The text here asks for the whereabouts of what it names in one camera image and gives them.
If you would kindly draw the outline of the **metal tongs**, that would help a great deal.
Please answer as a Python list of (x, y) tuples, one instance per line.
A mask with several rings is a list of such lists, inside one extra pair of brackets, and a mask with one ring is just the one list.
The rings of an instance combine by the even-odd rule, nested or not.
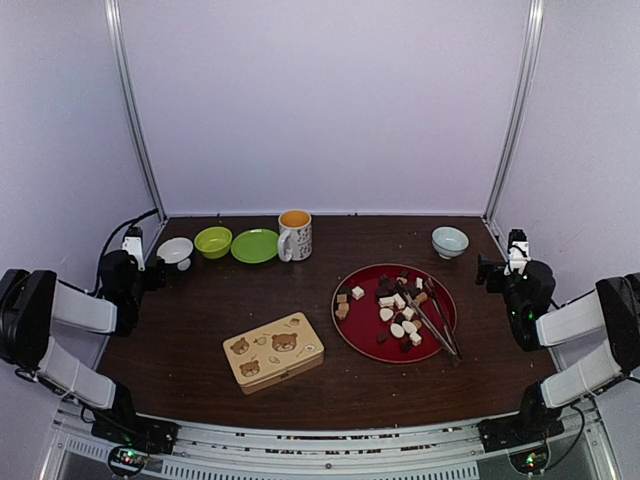
[(450, 361), (453, 366), (458, 366), (461, 362), (461, 355), (458, 352), (457, 348), (454, 346), (453, 342), (448, 339), (446, 335), (444, 335), (438, 327), (429, 319), (427, 314), (421, 309), (418, 303), (410, 296), (409, 291), (406, 285), (397, 280), (396, 281), (396, 290), (405, 300), (407, 305), (419, 316), (422, 324), (429, 330), (434, 338), (438, 340), (441, 346), (446, 350), (449, 355)]

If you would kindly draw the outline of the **tan tin box base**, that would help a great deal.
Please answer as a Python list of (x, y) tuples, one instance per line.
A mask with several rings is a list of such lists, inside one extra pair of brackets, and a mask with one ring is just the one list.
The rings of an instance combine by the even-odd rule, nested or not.
[(324, 361), (324, 354), (319, 353), (312, 358), (305, 360), (299, 365), (288, 366), (271, 373), (269, 375), (258, 375), (247, 383), (240, 384), (240, 389), (245, 395), (251, 395), (260, 390), (277, 385), (285, 380), (294, 378), (306, 371), (320, 366)]

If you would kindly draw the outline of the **bear print tin lid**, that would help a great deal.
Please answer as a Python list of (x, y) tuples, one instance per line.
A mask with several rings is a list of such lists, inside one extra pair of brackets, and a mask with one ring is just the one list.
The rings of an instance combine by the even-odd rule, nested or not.
[(222, 348), (239, 387), (258, 375), (269, 375), (325, 353), (323, 343), (302, 312), (226, 339)]

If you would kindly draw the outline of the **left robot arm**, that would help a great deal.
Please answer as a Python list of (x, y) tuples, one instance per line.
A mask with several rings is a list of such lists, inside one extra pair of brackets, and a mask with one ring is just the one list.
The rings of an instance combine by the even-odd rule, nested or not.
[(140, 263), (124, 250), (113, 251), (99, 263), (95, 296), (51, 270), (7, 270), (1, 278), (2, 360), (93, 410), (121, 443), (137, 442), (144, 424), (130, 390), (89, 366), (71, 338), (130, 335), (144, 294), (164, 286), (165, 270), (161, 258)]

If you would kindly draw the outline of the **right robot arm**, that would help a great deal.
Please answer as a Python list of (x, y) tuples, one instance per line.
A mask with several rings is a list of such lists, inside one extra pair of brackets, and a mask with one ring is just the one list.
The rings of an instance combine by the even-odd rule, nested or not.
[(511, 333), (525, 352), (585, 350), (556, 373), (526, 388), (509, 427), (530, 442), (564, 407), (615, 384), (639, 368), (639, 275), (598, 280), (586, 293), (553, 306), (556, 281), (544, 262), (527, 257), (492, 261), (480, 255), (475, 283), (499, 294)]

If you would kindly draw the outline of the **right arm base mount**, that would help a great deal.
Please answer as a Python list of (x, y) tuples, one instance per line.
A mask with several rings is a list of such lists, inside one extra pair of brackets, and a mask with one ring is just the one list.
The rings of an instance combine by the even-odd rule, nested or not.
[(479, 436), (486, 453), (506, 452), (509, 462), (519, 474), (542, 474), (551, 464), (548, 440), (564, 432), (560, 420), (548, 426), (520, 429), (516, 415), (485, 419), (478, 424)]

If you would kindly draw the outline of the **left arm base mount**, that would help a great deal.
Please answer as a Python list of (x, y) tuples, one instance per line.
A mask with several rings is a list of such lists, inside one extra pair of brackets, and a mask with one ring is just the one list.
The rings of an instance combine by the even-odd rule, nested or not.
[(119, 425), (104, 417), (92, 424), (94, 437), (114, 444), (107, 454), (107, 466), (119, 477), (139, 474), (152, 455), (171, 454), (179, 426), (174, 422), (137, 417), (133, 428)]

